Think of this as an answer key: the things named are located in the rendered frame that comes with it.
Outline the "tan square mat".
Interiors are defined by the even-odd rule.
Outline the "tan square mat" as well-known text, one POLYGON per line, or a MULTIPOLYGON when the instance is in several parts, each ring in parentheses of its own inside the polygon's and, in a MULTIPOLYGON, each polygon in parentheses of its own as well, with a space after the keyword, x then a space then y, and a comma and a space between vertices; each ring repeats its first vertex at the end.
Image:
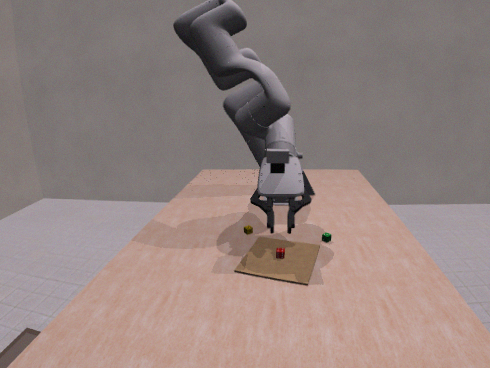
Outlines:
POLYGON ((307 285, 320 245, 258 237, 234 272, 307 285), (284 259, 276 249, 285 248, 284 259))

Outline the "green die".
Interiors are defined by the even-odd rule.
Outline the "green die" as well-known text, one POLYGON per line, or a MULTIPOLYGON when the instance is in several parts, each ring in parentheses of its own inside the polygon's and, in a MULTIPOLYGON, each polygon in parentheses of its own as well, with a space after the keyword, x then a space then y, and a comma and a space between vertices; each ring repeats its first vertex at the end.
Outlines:
POLYGON ((331 237, 332 235, 326 232, 322 234, 322 241, 328 243, 329 241, 331 241, 331 237))

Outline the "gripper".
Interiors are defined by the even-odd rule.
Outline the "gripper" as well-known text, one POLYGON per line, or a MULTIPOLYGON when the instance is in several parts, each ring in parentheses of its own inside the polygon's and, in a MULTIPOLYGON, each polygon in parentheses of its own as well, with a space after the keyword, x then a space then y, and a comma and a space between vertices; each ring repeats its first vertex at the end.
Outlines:
POLYGON ((299 159, 290 152, 289 158, 290 163, 285 164, 285 173, 271 173, 270 163, 266 163, 266 157, 262 159, 257 189, 250 198, 253 205, 260 207, 266 213, 270 234, 274 233, 273 205, 289 205, 287 233, 291 234, 291 228, 295 228, 295 214, 312 200, 304 188, 299 159))

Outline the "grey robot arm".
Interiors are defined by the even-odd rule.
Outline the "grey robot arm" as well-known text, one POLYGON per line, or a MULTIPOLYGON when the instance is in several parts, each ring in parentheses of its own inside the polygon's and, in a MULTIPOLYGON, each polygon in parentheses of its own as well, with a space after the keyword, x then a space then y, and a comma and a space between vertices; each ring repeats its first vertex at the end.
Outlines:
POLYGON ((232 0, 208 0, 180 15, 173 26, 178 37, 200 57, 220 90, 255 80, 229 94, 223 107, 259 167, 266 157, 271 173, 285 173, 289 152, 302 159, 303 154, 296 151, 294 121, 287 114, 291 107, 287 92, 252 49, 239 50, 231 38, 247 26, 241 8, 232 0))

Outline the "red die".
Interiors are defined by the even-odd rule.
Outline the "red die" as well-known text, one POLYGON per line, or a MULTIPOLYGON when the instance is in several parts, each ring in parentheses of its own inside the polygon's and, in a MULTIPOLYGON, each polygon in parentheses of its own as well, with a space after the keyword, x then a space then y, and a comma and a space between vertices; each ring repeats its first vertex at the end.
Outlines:
POLYGON ((276 250, 276 258, 282 258, 284 259, 285 255, 285 248, 277 248, 276 250))

